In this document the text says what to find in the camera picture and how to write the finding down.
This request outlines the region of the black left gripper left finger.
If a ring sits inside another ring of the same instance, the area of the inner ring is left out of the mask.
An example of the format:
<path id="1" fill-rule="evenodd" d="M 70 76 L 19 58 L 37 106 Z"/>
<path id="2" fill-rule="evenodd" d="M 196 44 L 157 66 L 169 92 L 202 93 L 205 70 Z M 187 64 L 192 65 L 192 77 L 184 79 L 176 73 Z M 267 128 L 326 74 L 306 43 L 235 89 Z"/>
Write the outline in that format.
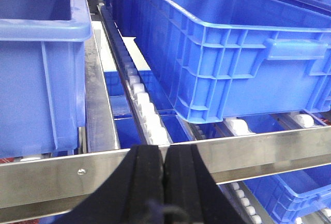
<path id="1" fill-rule="evenodd" d="M 133 146 L 96 191 L 55 223 L 164 223 L 162 178 L 159 148 Z"/>

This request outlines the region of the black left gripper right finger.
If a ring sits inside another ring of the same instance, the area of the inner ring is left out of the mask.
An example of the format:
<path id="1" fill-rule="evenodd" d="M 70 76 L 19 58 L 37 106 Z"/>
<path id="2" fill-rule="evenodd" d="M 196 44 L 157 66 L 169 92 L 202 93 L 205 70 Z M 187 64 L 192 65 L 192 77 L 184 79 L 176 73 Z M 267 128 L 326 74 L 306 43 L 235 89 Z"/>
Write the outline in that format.
<path id="1" fill-rule="evenodd" d="M 210 175 L 196 145 L 170 145 L 164 160 L 164 201 L 193 223 L 244 223 Z"/>

